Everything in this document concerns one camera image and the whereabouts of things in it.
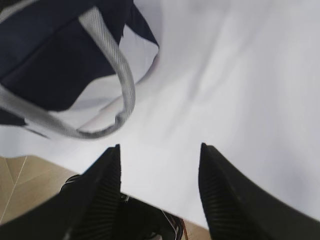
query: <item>gray bag handle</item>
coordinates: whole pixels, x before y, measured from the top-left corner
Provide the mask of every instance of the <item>gray bag handle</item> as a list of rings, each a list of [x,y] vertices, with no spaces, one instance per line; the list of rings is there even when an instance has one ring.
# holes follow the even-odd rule
[[[131,115],[136,102],[135,83],[129,64],[120,52],[112,34],[107,29],[98,8],[91,8],[78,19],[119,77],[123,96],[123,109],[115,116],[114,124],[95,132],[80,131],[50,115],[46,110],[11,93],[1,85],[0,108],[66,137],[98,139],[121,128]]]

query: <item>white fabric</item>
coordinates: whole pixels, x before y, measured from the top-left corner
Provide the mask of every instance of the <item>white fabric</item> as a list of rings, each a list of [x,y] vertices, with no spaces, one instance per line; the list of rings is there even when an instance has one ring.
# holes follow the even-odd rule
[[[127,124],[98,141],[52,142],[1,127],[0,153],[38,155],[81,173],[119,143],[123,192],[206,226],[198,191],[205,142],[264,190],[320,220],[320,1],[135,3],[160,52],[137,85]],[[105,126],[121,104],[86,128]]]

